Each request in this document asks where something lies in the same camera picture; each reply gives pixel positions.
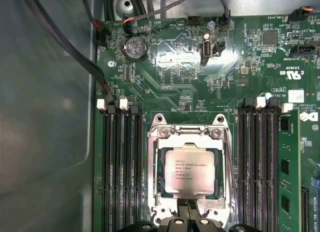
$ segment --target connector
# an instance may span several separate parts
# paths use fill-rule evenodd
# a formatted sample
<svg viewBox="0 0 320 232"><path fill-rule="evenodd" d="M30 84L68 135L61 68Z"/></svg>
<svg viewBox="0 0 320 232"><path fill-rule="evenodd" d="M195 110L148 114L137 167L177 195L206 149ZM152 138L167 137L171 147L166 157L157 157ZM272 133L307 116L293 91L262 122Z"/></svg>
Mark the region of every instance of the connector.
<svg viewBox="0 0 320 232"><path fill-rule="evenodd" d="M304 21L310 14L312 14L313 10L314 9L312 6L302 6L297 8L291 14L289 14L288 22Z"/></svg>
<svg viewBox="0 0 320 232"><path fill-rule="evenodd" d="M318 48L314 45L297 45L290 49L290 57L317 56Z"/></svg>
<svg viewBox="0 0 320 232"><path fill-rule="evenodd" d="M131 36L133 34L133 26L132 22L128 21L126 23L123 23L124 20L128 19L126 14L123 14L122 16L122 26L123 26L123 31L127 36Z"/></svg>
<svg viewBox="0 0 320 232"><path fill-rule="evenodd" d="M96 28L96 37L95 42L98 46L107 46L107 39L108 36L111 35L110 30L108 27L100 20L95 20L95 23L97 24Z"/></svg>

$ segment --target black connector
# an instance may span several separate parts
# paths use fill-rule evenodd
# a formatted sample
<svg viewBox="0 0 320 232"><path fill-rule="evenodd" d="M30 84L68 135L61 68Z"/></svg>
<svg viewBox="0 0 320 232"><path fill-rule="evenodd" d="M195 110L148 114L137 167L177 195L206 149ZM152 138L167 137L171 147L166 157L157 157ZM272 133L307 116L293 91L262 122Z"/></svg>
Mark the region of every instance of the black connector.
<svg viewBox="0 0 320 232"><path fill-rule="evenodd" d="M122 16L123 31L125 32L125 34L126 34L127 36L131 36L131 35L133 34L132 21L128 21L128 22L126 22L126 23L123 23L124 20L126 20L126 19L128 19L128 18L127 18L126 15L124 14L124 15Z"/></svg>
<svg viewBox="0 0 320 232"><path fill-rule="evenodd" d="M295 9L291 14L288 16L288 22L298 22L304 21L310 14L313 12L312 6L302 6L300 8Z"/></svg>
<svg viewBox="0 0 320 232"><path fill-rule="evenodd" d="M297 45L290 49L290 57L317 56L318 53L315 45Z"/></svg>
<svg viewBox="0 0 320 232"><path fill-rule="evenodd" d="M226 48L225 40L218 40L213 47L213 56L219 57L221 56L222 51Z"/></svg>
<svg viewBox="0 0 320 232"><path fill-rule="evenodd" d="M95 43L98 46L107 47L108 36L111 36L111 32L109 28L100 20L95 20L96 23L96 35L95 35Z"/></svg>

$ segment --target chip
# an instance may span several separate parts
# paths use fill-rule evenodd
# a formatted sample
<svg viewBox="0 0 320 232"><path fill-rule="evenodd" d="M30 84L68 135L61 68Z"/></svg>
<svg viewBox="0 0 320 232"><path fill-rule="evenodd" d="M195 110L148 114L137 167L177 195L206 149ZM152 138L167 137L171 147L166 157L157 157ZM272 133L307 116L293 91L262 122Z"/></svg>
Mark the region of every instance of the chip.
<svg viewBox="0 0 320 232"><path fill-rule="evenodd" d="M165 154L165 191L180 197L215 192L215 155L205 149L175 149Z"/></svg>
<svg viewBox="0 0 320 232"><path fill-rule="evenodd" d="M249 68L246 67L246 66L242 66L242 67L240 68L240 74L241 74L241 75L248 75L248 74L249 74Z"/></svg>
<svg viewBox="0 0 320 232"><path fill-rule="evenodd" d="M274 31L263 32L262 42L264 45L276 45L277 44L277 33Z"/></svg>
<svg viewBox="0 0 320 232"><path fill-rule="evenodd" d="M281 196L281 207L282 207L282 209L284 209L285 211L287 211L289 213L290 200L284 196Z"/></svg>
<svg viewBox="0 0 320 232"><path fill-rule="evenodd" d="M286 159L281 160L281 172L289 175L289 161Z"/></svg>

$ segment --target black cable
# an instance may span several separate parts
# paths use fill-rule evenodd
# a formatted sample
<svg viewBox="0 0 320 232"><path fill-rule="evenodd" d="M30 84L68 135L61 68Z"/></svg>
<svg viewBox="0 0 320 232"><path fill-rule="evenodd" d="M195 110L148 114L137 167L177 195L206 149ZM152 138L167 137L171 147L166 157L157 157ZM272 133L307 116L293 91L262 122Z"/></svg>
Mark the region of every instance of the black cable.
<svg viewBox="0 0 320 232"><path fill-rule="evenodd" d="M101 26L99 25L98 22L96 22L96 20L94 19L93 15L91 13L91 9L90 9L88 0L82 0L82 2L83 2L84 8L85 8L85 12L88 15L88 18L89 18L90 22L94 25L94 27L96 29L100 29Z"/></svg>
<svg viewBox="0 0 320 232"><path fill-rule="evenodd" d="M153 0L146 0L146 8L148 10L148 13L155 12ZM149 16L149 20L153 20L154 18L154 15Z"/></svg>
<svg viewBox="0 0 320 232"><path fill-rule="evenodd" d="M110 105L114 104L114 98L111 90L106 82L102 69L93 63L90 59L81 54L58 29L51 17L46 12L39 0L24 0L27 7L31 10L33 15L42 24L45 30L51 35L52 38L79 64L85 68L96 80L100 86L102 94L104 95L105 102Z"/></svg>
<svg viewBox="0 0 320 232"><path fill-rule="evenodd" d="M115 21L114 0L104 0L104 20Z"/></svg>
<svg viewBox="0 0 320 232"><path fill-rule="evenodd" d="M146 8L145 8L145 5L144 5L143 1L142 0L136 0L136 2L138 4L139 12L142 15L145 15L147 13L147 11L146 11Z"/></svg>
<svg viewBox="0 0 320 232"><path fill-rule="evenodd" d="M134 14L136 16L142 16L142 15L145 15L147 12L146 12L146 8L144 6L144 3L142 2L142 0L130 0L131 1L131 4L133 6L133 11L134 11Z"/></svg>
<svg viewBox="0 0 320 232"><path fill-rule="evenodd" d="M134 16L134 17L131 17L131 18L128 18L128 19L125 19L123 21L123 23L126 23L126 22L129 22L129 21L137 21L137 20L142 20L144 18L148 18L150 16L154 16L154 15L157 15L157 14L160 14L160 13L163 13L167 10L170 10L171 8L177 6L177 5L180 5L182 2L184 2L185 0L177 0L175 2L172 2L170 4L168 4L166 7L164 8L160 8L160 9L157 9L156 11L154 12L150 12L150 13L147 13L147 14L142 14L142 15L137 15L137 16Z"/></svg>

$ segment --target ram slot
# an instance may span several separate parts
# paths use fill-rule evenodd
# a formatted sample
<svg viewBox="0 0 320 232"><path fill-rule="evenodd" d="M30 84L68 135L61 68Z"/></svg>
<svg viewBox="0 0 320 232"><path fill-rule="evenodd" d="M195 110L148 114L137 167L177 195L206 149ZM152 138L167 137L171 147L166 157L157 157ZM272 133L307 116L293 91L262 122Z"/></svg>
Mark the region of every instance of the ram slot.
<svg viewBox="0 0 320 232"><path fill-rule="evenodd" d="M254 141L255 141L255 114L250 111L247 118L247 183L246 183L246 224L253 226L254 222Z"/></svg>
<svg viewBox="0 0 320 232"><path fill-rule="evenodd" d="M133 171L134 171L134 221L140 221L142 218L142 133L143 133L143 121L142 117L138 114L133 115L134 120L134 134L135 139L133 143Z"/></svg>
<svg viewBox="0 0 320 232"><path fill-rule="evenodd" d="M243 114L243 109L238 109L238 123L237 123L237 201L238 201L238 216L240 223L244 223L243 214L244 214L244 201L243 201L243 164L244 160L244 120L245 115Z"/></svg>
<svg viewBox="0 0 320 232"><path fill-rule="evenodd" d="M131 166L132 166L132 151L131 151L131 127L132 116L123 114L123 227L131 224L130 209L131 209Z"/></svg>
<svg viewBox="0 0 320 232"><path fill-rule="evenodd" d="M114 228L118 221L115 219L117 215L114 212L114 202L117 201L115 198L116 190L116 181L114 180L114 167L115 167L115 154L117 151L117 141L116 136L118 134L118 116L115 114L107 114L105 116L104 124L104 134L105 134L105 147L104 147L104 156L103 156L103 171L104 171L104 201L105 201L105 210L104 210L104 231L114 231Z"/></svg>
<svg viewBox="0 0 320 232"><path fill-rule="evenodd" d="M248 150L251 142L251 114L247 108L239 108L238 111L238 153L237 153L237 167L238 167L238 207L239 220L241 223L247 223L248 215Z"/></svg>
<svg viewBox="0 0 320 232"><path fill-rule="evenodd" d="M259 230L269 231L268 230L268 202L267 202L267 191L268 191L268 182L267 182L267 173L268 173L268 156L267 156L267 127L268 127L268 111L263 109L259 114L259 178L260 178L260 187L259 187Z"/></svg>
<svg viewBox="0 0 320 232"><path fill-rule="evenodd" d="M120 229L120 176L121 176L121 147L122 143L119 141L121 138L121 116L118 114L113 115L113 123L115 131L112 135L111 144L114 146L114 151L112 153L112 167L113 167L113 201L112 201L112 210L113 210L113 229L112 231L118 231Z"/></svg>
<svg viewBox="0 0 320 232"><path fill-rule="evenodd" d="M259 148L260 148L260 135L259 135L259 116L260 114L255 111L253 116L253 126L252 126L252 135L253 135L253 156L252 161L254 163L254 169L253 169L253 218L254 222L252 224L252 227L258 228L259 227Z"/></svg>
<svg viewBox="0 0 320 232"><path fill-rule="evenodd" d="M278 231L278 124L279 116L277 109L269 109L267 117L268 135L268 227L270 232Z"/></svg>
<svg viewBox="0 0 320 232"><path fill-rule="evenodd" d="M110 142L110 116L103 114L103 144L102 144L102 228L104 231L108 231L110 216L109 204L107 203L109 198L109 172L110 172L110 163L109 163L109 147L107 146Z"/></svg>
<svg viewBox="0 0 320 232"><path fill-rule="evenodd" d="M310 190L301 188L301 232L309 232L310 229Z"/></svg>

